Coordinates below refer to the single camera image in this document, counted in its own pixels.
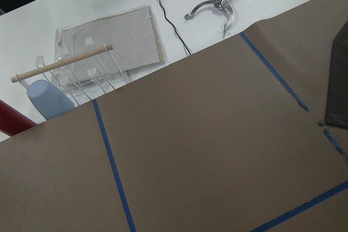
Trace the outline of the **dark brown t-shirt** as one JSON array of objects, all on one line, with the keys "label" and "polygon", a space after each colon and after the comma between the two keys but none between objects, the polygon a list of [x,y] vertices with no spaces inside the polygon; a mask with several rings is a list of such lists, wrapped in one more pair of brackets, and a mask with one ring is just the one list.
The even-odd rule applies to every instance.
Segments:
[{"label": "dark brown t-shirt", "polygon": [[325,122],[347,128],[347,24],[332,43]]}]

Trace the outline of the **brown paper table cover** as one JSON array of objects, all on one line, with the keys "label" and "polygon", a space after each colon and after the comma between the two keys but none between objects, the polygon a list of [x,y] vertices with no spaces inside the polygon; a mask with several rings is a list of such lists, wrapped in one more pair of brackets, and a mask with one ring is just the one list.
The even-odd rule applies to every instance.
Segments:
[{"label": "brown paper table cover", "polygon": [[[347,231],[319,126],[347,0],[312,0],[97,99],[136,231]],[[1,231],[129,231],[92,102],[1,143]]]}]

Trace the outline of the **cardboard in plastic sleeve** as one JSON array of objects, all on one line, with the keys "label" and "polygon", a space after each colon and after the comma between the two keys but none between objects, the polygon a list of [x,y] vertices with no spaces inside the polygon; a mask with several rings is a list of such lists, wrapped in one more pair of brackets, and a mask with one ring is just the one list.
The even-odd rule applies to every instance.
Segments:
[{"label": "cardboard in plastic sleeve", "polygon": [[60,61],[105,45],[112,50],[53,71],[52,82],[89,80],[87,71],[102,76],[121,77],[122,73],[160,65],[165,54],[150,5],[102,17],[74,27],[59,28],[55,35],[55,60]]}]

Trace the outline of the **metal reacher grabber tool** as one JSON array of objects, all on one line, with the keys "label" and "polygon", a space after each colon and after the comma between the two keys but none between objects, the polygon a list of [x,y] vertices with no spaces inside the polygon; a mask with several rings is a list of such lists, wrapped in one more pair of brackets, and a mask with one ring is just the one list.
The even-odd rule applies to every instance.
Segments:
[{"label": "metal reacher grabber tool", "polygon": [[184,15],[185,20],[193,19],[195,14],[197,13],[198,9],[202,8],[205,5],[212,5],[215,9],[223,12],[226,15],[227,21],[223,25],[223,31],[222,36],[225,37],[227,29],[230,27],[230,25],[233,22],[234,19],[234,12],[232,7],[230,6],[228,0],[207,0],[204,1],[197,6],[195,6],[191,12]]}]

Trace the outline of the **blue tape cross line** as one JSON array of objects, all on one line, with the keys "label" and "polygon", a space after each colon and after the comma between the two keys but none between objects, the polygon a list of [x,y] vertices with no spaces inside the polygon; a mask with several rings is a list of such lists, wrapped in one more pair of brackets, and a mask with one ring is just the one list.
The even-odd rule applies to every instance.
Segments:
[{"label": "blue tape cross line", "polygon": [[261,50],[260,46],[256,45],[256,43],[246,33],[240,32],[238,35],[251,49],[251,51],[256,55],[256,57],[262,62],[266,69],[275,77],[279,84],[286,90],[286,92],[288,92],[292,96],[296,103],[304,111],[310,112],[310,107],[298,95],[296,90],[294,90],[293,87],[288,83],[286,77],[284,77],[283,73],[279,70],[279,67],[271,59],[271,56],[269,56],[269,54],[266,51]]}]

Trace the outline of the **light blue plastic cup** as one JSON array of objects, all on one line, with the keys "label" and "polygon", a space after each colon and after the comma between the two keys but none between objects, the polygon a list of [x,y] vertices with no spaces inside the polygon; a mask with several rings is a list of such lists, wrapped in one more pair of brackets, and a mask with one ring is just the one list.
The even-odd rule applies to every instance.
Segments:
[{"label": "light blue plastic cup", "polygon": [[75,108],[68,96],[47,80],[40,79],[30,84],[27,88],[27,96],[46,120]]}]

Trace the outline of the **blue tape grid line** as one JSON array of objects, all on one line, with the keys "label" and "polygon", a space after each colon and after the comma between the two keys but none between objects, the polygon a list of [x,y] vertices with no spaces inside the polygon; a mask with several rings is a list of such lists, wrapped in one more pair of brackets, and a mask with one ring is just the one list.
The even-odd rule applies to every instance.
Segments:
[{"label": "blue tape grid line", "polygon": [[135,226],[135,223],[134,223],[134,220],[133,220],[132,212],[131,212],[131,209],[130,209],[129,204],[128,204],[128,200],[127,200],[127,196],[126,196],[125,190],[123,188],[122,180],[121,180],[121,177],[120,177],[120,174],[119,174],[119,170],[117,168],[116,160],[115,160],[115,157],[114,157],[114,154],[113,154],[113,150],[111,148],[111,144],[110,144],[110,141],[109,141],[109,138],[108,138],[107,130],[106,130],[105,125],[104,125],[104,121],[103,121],[103,118],[102,118],[102,114],[101,114],[100,108],[98,106],[98,102],[97,102],[96,99],[93,99],[92,103],[93,103],[93,106],[94,106],[94,111],[95,111],[95,114],[96,114],[96,117],[97,117],[97,121],[98,121],[98,125],[99,125],[100,132],[101,132],[101,135],[102,135],[102,139],[103,139],[103,142],[104,142],[104,146],[105,146],[105,149],[106,149],[106,152],[107,152],[107,156],[108,156],[108,160],[109,160],[109,163],[110,163],[110,167],[111,167],[111,170],[112,170],[112,173],[113,173],[113,176],[114,176],[116,188],[117,188],[117,191],[118,191],[118,194],[119,194],[119,197],[120,197],[120,201],[121,201],[121,204],[122,204],[122,207],[123,207],[123,212],[125,214],[126,221],[128,223],[129,231],[136,232],[136,226]]}]

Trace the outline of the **red cylinder bottle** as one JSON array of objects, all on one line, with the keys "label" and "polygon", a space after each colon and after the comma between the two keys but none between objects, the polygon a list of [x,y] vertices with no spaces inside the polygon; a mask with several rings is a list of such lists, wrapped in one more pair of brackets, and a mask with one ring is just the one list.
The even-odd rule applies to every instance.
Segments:
[{"label": "red cylinder bottle", "polygon": [[1,132],[14,136],[37,124],[1,100]]}]

